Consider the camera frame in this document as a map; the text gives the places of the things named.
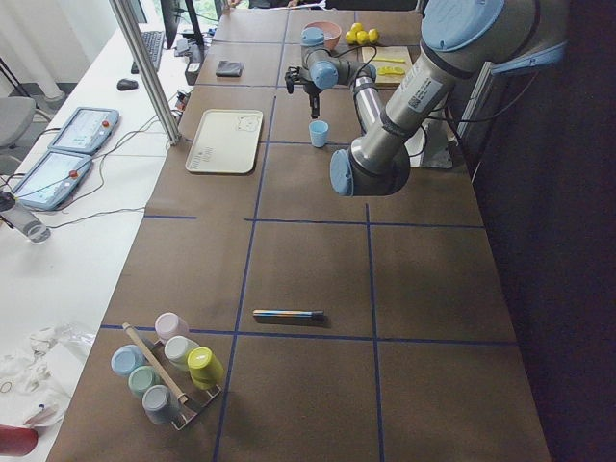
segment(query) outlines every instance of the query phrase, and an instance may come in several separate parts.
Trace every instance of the white table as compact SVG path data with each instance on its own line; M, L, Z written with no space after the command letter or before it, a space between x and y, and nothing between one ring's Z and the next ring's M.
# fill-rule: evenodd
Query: white table
M120 122L102 147L103 153L116 146L127 132L140 129L155 112L141 76L130 74L132 61L124 36L118 30L48 128L61 127L80 106L117 109ZM164 51L158 75L170 106L178 90L191 89L184 77L185 68L185 59L174 58L172 51ZM116 82L121 78L135 79L140 87L118 91ZM20 172L28 171L42 156L55 133L45 134L38 140ZM102 189L64 211L38 214L38 217L53 226L99 212L144 207L158 179L167 148L167 136L156 122L146 133L137 134L106 157ZM100 185L99 163L100 160L95 162L76 196ZM0 352L10 354L28 334L68 322L78 322L96 332L142 217L143 211L138 211L87 219L52 230L51 237L41 244L32 244L17 231L0 226L3 269L0 293L4 304ZM33 452L15 460L45 460L58 430L59 425L49 428L40 435Z

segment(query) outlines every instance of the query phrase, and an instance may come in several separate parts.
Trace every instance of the yellow ball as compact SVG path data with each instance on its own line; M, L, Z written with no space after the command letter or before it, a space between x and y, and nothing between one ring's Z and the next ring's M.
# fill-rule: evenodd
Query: yellow ball
M357 33L357 43L360 45L366 45L368 41L368 33L366 31L359 31Z
M353 22L353 25L350 26L350 30L354 33L358 33L364 30L364 25L361 22Z
M377 43L379 37L380 35L378 34L378 30L370 29L368 31L368 40L370 41L370 43Z
M345 34L345 39L346 43L348 43L349 45L354 45L355 43L357 43L357 34L353 31L348 31Z

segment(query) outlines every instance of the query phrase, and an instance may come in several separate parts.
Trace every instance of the black wallet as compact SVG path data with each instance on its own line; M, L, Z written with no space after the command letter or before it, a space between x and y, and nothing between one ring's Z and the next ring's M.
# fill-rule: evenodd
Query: black wallet
M240 77L244 70L244 63L234 61L219 61L216 75L218 77Z

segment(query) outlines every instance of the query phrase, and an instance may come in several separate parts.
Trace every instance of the red cup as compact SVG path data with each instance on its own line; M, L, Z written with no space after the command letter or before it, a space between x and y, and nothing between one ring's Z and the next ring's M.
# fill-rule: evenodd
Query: red cup
M0 455L26 455L37 446L38 436L32 428L0 425Z

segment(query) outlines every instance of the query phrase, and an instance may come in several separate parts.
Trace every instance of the pink bowl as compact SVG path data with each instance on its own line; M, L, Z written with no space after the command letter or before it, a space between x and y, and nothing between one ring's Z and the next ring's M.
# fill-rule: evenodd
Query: pink bowl
M311 22L310 24L306 24L304 26L304 29L307 29L309 27L318 27L323 31L323 34L325 35L325 48L327 48L329 51L336 48L336 45L340 40L340 35L343 32L343 30L338 24L329 21Z

